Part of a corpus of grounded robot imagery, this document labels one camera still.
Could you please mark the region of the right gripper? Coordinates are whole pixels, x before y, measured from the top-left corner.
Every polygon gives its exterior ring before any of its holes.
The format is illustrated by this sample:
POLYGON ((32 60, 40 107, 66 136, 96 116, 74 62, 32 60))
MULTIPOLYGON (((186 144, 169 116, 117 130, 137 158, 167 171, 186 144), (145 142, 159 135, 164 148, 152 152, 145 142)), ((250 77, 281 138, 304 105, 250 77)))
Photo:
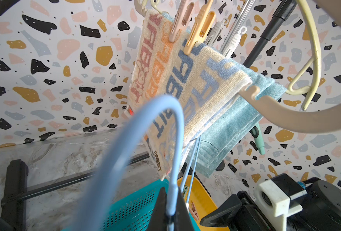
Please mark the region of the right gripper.
POLYGON ((204 227, 228 227, 231 231, 275 231, 266 216, 245 191, 231 195, 215 211, 203 217, 204 227))

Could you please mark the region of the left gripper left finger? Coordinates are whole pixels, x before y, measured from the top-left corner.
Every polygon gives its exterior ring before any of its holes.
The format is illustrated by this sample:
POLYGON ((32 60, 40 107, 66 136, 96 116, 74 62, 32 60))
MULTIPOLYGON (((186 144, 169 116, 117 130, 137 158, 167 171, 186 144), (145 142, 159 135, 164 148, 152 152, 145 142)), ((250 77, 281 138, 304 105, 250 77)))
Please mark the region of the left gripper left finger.
POLYGON ((153 213, 148 224, 147 231, 166 231, 167 216, 166 216, 167 194, 164 187, 160 189, 153 213))

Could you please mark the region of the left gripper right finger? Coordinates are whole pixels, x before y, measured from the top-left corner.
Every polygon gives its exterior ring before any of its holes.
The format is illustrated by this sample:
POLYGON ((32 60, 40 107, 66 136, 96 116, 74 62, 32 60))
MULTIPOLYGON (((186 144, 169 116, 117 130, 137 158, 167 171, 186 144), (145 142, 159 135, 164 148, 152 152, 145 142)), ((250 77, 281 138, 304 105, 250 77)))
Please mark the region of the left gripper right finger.
POLYGON ((178 192, 176 201, 176 212, 174 214, 175 231, 194 231, 185 201, 181 192, 178 192))

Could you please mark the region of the blue wire hanger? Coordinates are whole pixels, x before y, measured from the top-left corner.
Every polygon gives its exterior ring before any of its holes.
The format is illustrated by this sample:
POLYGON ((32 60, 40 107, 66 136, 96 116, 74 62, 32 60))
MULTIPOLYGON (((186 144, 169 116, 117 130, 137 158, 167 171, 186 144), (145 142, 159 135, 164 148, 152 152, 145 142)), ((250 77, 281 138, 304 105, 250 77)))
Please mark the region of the blue wire hanger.
POLYGON ((134 157, 134 150, 153 120, 165 110, 170 110, 171 117, 176 121, 170 135, 170 149, 175 155, 170 176, 165 179, 169 181, 166 190, 167 231, 175 231, 177 195, 178 192, 182 193, 177 180, 184 138, 184 114, 177 99, 168 95, 146 103, 120 132, 88 182, 78 211, 69 226, 70 231, 100 231, 112 204, 157 181, 156 168, 152 163, 156 156, 134 157))

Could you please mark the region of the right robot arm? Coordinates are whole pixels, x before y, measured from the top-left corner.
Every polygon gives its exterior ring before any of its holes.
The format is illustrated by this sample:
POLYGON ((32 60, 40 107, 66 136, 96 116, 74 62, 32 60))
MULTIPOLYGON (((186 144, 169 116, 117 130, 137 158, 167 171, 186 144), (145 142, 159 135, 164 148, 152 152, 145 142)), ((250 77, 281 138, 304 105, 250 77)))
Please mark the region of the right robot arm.
MULTIPOLYGON (((341 189, 311 178, 306 194, 300 197, 302 211, 288 217, 288 231, 341 231, 341 189)), ((200 221, 203 227, 230 231, 273 231, 267 216, 245 191, 231 195, 200 221)))

